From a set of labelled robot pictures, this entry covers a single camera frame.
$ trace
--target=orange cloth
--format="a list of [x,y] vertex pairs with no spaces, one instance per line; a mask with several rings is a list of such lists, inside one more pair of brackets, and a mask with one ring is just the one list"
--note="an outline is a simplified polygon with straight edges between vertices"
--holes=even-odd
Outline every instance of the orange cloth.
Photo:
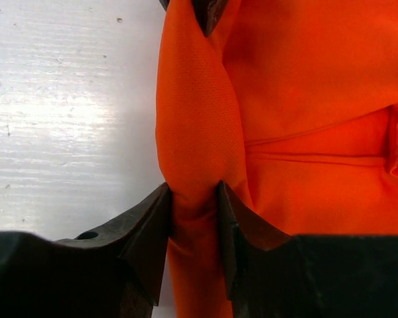
[[398,233],[398,0],[171,0],[157,147],[181,318],[229,318],[215,186],[289,233]]

